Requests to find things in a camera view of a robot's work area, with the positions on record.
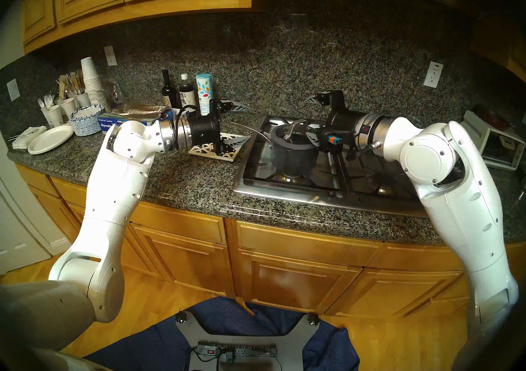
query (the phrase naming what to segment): wine bottle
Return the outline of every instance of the wine bottle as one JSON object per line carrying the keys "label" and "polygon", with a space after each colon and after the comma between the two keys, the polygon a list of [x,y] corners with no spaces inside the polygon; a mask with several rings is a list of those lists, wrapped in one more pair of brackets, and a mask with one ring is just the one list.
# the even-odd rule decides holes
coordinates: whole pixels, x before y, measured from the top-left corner
{"label": "wine bottle", "polygon": [[170,75],[168,74],[168,70],[163,70],[163,78],[165,84],[161,90],[161,94],[164,98],[164,105],[174,109],[181,109],[181,99],[179,98],[179,95],[177,95],[175,88],[170,83]]}

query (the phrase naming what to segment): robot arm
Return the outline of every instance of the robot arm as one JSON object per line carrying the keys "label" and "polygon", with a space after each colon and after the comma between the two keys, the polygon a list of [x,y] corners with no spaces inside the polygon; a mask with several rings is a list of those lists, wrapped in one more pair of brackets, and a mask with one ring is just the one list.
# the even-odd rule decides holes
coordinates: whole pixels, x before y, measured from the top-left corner
{"label": "robot arm", "polygon": [[141,200],[155,153],[204,143],[229,151],[220,139],[214,101],[207,116],[179,114],[149,127],[128,121],[108,130],[89,177],[77,239],[55,262],[48,281],[3,289],[7,309],[30,345],[62,349],[93,321],[115,319],[124,297],[120,252],[126,225]]}
{"label": "robot arm", "polygon": [[[332,105],[318,132],[321,150],[341,152],[347,144],[347,158],[373,151],[401,164],[437,233],[465,268],[471,289],[468,340],[491,337],[519,292],[504,248],[499,193],[465,129],[457,122],[418,129],[406,118],[350,111],[341,91],[316,97],[319,103]],[[459,159],[464,177],[446,183]]]}

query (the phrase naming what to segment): power strip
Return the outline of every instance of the power strip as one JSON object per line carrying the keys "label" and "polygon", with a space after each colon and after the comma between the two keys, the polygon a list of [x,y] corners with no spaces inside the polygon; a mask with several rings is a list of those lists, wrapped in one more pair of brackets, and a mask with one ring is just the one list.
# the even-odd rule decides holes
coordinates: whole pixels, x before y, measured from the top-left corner
{"label": "power strip", "polygon": [[218,344],[200,341],[195,349],[199,355],[215,356],[221,353],[227,357],[277,357],[278,349],[274,344],[269,346]]}

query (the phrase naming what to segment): blue cloth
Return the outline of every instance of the blue cloth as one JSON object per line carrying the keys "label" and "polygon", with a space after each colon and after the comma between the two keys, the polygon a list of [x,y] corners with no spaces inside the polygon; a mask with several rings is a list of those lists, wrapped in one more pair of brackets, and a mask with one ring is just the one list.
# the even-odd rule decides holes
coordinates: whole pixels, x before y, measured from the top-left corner
{"label": "blue cloth", "polygon": [[[304,315],[253,303],[247,303],[247,307],[255,316],[225,297],[198,303],[187,310],[206,332],[233,336],[283,336]],[[188,348],[174,315],[85,358],[114,371],[179,371],[183,369]],[[347,330],[320,320],[318,331],[303,348],[303,368],[308,371],[354,371],[359,363]]]}

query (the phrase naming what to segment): wooden floor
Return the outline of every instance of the wooden floor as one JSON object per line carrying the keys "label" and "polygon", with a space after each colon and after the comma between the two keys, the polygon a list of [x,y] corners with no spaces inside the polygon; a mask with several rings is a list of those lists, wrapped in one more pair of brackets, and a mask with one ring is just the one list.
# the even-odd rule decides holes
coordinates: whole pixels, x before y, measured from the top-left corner
{"label": "wooden floor", "polygon": [[[2,284],[43,281],[57,257],[7,273]],[[126,291],[117,318],[94,323],[64,351],[83,357],[119,339],[140,332],[198,302],[213,297],[124,268]],[[360,356],[360,371],[449,370],[466,341],[465,312],[452,316],[401,319],[357,319],[322,316],[346,327]]]}

